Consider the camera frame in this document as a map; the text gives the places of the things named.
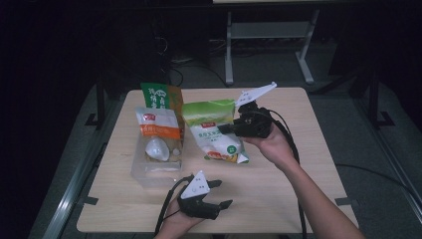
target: wooden table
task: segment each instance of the wooden table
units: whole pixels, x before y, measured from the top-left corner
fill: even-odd
[[[245,89],[183,90],[185,103],[235,99]],[[337,170],[306,92],[276,88],[257,100],[260,107],[280,113],[288,123],[301,163],[322,191],[334,201],[346,197]],[[144,106],[142,91],[127,95],[89,197],[78,221],[83,232],[153,232],[168,189],[143,189],[130,176],[139,127],[134,108]],[[204,201],[233,199],[216,220],[194,227],[195,233],[301,233],[297,198],[282,172],[245,144],[250,163],[203,159],[190,130],[186,131],[183,176],[203,170],[208,180],[221,179]],[[357,225],[350,205],[340,209]]]

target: human hand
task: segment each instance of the human hand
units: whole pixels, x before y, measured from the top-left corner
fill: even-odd
[[[177,199],[173,199],[168,205],[161,229],[155,239],[179,238],[203,220],[203,218],[189,217],[181,212]]]
[[[289,164],[296,163],[289,143],[274,123],[271,124],[271,133],[267,138],[242,137],[241,140],[255,145],[261,154],[281,171]]]

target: clear plastic container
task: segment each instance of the clear plastic container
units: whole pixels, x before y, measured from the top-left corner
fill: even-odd
[[[175,162],[147,160],[145,142],[139,133],[130,174],[142,187],[172,187],[180,179],[181,169],[181,160]]]

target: orange label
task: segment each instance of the orange label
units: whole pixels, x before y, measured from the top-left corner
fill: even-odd
[[[155,124],[141,124],[140,130],[144,136],[162,136],[180,139],[180,129],[178,127],[160,126]]]

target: food package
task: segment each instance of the food package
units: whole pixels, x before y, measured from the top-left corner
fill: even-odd
[[[142,107],[136,108],[135,111],[142,134],[145,160],[181,161],[182,141],[174,111]]]
[[[184,104],[182,116],[196,143],[205,152],[205,159],[234,163],[248,162],[242,140],[233,133],[222,134],[218,125],[233,123],[235,102],[219,100]]]
[[[181,115],[183,105],[181,89],[158,83],[142,83],[140,84],[140,87],[142,88],[145,106],[147,108],[169,109],[174,111],[180,129],[180,137],[183,140],[185,123]]]

